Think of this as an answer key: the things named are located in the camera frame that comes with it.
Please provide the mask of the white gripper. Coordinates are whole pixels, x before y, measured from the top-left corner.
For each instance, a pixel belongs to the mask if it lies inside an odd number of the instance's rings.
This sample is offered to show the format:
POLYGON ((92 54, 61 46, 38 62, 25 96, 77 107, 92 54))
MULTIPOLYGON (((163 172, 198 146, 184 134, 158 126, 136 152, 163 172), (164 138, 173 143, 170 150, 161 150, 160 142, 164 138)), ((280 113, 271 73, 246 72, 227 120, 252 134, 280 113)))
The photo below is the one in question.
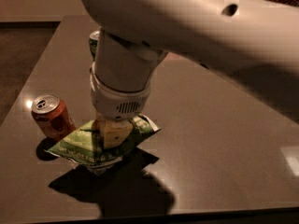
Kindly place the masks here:
POLYGON ((138 92, 115 91, 97 77, 95 63, 90 68, 90 86, 92 103, 97 111, 93 129, 100 131, 104 149, 118 147, 133 129, 133 124, 127 119, 143 111, 150 88, 138 92))

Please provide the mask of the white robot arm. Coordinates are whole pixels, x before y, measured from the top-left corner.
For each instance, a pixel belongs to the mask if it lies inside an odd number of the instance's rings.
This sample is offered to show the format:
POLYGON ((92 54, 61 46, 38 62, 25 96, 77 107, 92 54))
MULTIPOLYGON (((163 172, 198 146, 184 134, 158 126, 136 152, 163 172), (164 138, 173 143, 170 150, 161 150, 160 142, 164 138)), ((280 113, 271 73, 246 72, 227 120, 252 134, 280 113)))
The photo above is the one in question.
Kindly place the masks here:
POLYGON ((141 112, 153 70, 172 52, 298 119, 297 7, 265 0, 81 1, 100 27, 91 94, 105 118, 141 112))

